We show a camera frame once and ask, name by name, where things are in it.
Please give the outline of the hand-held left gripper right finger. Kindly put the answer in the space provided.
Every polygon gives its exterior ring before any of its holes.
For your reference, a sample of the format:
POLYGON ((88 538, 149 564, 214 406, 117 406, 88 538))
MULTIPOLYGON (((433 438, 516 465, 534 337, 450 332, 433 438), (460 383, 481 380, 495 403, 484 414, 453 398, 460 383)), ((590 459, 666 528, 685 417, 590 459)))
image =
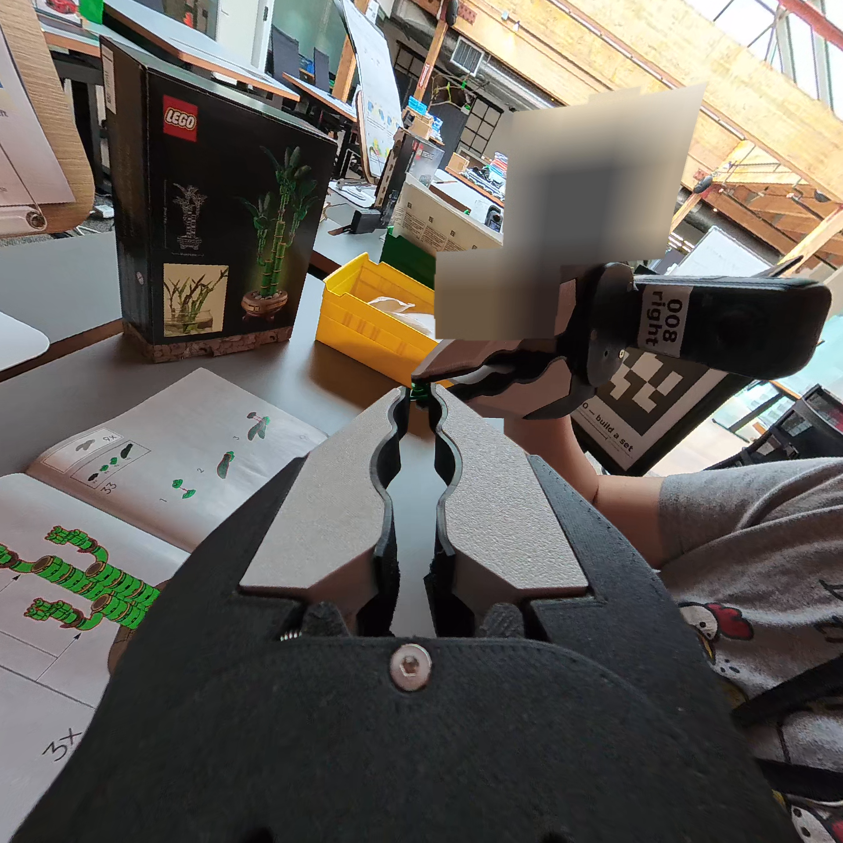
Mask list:
POLYGON ((469 638, 496 604, 579 598, 583 568, 526 452, 442 386, 429 389, 437 502, 425 576, 440 638, 469 638))

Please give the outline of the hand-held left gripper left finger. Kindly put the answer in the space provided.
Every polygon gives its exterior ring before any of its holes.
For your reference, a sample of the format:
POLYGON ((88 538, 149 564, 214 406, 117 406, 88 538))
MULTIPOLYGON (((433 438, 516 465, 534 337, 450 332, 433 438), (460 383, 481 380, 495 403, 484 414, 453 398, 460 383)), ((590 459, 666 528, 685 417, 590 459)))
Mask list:
POLYGON ((331 602, 363 636, 387 636, 400 587, 393 502, 407 388, 392 389, 314 448, 239 587, 331 602))

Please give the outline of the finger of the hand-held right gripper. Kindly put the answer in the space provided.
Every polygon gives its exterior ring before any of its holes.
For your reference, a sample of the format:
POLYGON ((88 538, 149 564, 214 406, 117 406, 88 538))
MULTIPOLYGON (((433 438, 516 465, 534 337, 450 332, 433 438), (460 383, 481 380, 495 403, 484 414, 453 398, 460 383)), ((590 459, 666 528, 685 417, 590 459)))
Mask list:
POLYGON ((454 377, 448 390, 479 416, 504 420, 561 418, 592 396, 592 385, 573 374, 565 359, 553 359, 539 373, 485 364, 454 377))
POLYGON ((416 366, 412 385, 426 385, 479 372, 484 366, 502 365, 506 384, 547 379, 558 385, 573 384, 557 338, 527 340, 441 340, 416 366))

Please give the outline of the person's right forearm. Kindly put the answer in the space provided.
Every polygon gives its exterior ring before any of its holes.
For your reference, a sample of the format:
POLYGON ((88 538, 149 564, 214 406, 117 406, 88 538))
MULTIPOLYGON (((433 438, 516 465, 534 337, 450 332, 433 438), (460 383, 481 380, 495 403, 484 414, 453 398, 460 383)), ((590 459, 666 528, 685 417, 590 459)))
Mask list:
POLYGON ((601 512, 655 569, 666 561, 659 526, 664 478, 599 474, 577 442, 570 417, 506 419, 504 432, 527 453, 539 456, 601 512))

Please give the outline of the lego instruction booklet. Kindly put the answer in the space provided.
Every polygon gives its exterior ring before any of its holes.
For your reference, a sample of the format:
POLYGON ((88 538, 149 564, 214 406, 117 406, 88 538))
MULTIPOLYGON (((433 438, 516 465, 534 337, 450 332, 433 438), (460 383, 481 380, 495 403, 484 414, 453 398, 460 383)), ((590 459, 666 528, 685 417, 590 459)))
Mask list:
POLYGON ((326 438, 204 368, 1 480, 2 841, 187 556, 326 438))

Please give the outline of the black lego set box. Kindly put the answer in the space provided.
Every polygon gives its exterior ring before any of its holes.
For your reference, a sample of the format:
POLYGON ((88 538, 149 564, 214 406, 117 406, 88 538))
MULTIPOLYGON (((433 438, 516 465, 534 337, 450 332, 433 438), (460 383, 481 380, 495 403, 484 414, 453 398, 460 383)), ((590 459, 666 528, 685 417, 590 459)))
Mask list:
POLYGON ((133 45, 100 52, 125 334, 153 363, 288 341, 335 141, 133 45))

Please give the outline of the whiteboard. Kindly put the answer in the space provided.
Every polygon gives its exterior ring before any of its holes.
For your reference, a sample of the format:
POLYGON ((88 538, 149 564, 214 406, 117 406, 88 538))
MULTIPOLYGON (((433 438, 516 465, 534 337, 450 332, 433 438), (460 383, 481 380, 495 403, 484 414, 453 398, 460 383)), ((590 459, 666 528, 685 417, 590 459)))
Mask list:
POLYGON ((771 264, 755 255, 731 235, 712 227, 667 275, 688 278, 757 276, 771 264))

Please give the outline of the white plastic bag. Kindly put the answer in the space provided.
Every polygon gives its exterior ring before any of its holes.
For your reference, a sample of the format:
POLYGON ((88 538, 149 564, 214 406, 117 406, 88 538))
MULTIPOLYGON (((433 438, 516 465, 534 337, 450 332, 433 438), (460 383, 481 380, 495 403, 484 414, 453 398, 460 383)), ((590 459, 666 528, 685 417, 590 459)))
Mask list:
POLYGON ((378 297, 372 299, 367 304, 375 310, 386 313, 396 320, 407 324, 414 331, 418 331, 435 341, 437 340, 434 315, 419 311, 415 304, 391 297, 378 297))

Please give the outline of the black framed marker sign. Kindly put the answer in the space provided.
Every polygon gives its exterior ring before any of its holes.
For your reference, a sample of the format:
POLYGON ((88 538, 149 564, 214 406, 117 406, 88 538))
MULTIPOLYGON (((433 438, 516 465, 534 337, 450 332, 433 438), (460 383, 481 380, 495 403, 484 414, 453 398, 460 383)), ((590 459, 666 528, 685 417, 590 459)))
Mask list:
POLYGON ((643 476, 753 378, 638 349, 571 416, 576 436, 603 468, 643 476))

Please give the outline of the green storage bin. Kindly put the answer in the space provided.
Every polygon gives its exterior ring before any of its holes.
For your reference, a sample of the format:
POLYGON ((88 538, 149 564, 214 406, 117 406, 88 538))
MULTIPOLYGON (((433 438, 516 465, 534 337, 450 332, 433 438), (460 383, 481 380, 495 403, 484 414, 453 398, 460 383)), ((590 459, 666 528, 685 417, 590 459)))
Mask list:
POLYGON ((414 245, 389 226, 385 234, 380 261, 433 290, 435 288, 436 255, 414 245))

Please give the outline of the yellow storage bin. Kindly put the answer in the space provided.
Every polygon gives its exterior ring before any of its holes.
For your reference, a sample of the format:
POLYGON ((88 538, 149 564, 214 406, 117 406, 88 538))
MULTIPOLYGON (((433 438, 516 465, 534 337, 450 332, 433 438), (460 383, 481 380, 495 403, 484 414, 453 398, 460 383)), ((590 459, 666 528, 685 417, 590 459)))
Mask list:
POLYGON ((324 285, 316 340, 410 387, 414 370, 437 342, 372 301, 395 299, 417 313, 432 313, 433 290, 366 253, 333 271, 324 285))

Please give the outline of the beige printed box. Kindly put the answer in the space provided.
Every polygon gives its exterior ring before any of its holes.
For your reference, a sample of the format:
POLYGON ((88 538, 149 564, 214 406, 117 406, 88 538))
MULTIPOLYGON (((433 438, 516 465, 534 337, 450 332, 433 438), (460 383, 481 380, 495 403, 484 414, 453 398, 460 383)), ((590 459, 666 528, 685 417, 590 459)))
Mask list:
POLYGON ((431 256, 502 245, 500 234, 458 212, 410 175, 396 201, 390 226, 395 237, 403 237, 431 256))

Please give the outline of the person's grey printed shirt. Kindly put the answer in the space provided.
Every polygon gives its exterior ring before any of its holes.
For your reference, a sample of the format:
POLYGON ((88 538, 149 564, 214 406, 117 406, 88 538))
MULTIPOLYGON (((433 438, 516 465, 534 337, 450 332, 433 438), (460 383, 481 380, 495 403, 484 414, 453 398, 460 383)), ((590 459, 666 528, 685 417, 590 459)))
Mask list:
POLYGON ((842 464, 671 476, 661 577, 801 841, 841 841, 842 464))

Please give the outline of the white display board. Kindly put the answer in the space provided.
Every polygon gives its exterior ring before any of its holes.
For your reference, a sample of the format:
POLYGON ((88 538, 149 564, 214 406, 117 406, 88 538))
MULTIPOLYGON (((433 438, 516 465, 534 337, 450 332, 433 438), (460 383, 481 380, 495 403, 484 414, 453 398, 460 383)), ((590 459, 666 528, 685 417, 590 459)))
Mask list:
POLYGON ((395 134, 403 127, 401 104, 382 30, 353 2, 335 2, 350 37, 359 76, 356 101, 361 160, 364 173, 375 184, 384 172, 395 134))

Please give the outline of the instruction sheet on board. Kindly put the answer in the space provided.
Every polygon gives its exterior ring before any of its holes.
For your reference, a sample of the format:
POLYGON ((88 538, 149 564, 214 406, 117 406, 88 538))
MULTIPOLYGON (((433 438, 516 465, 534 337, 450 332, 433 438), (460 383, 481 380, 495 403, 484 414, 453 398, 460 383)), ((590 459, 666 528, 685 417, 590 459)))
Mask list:
POLYGON ((88 157, 31 3, 1 20, 1 235, 66 231, 94 206, 88 157))

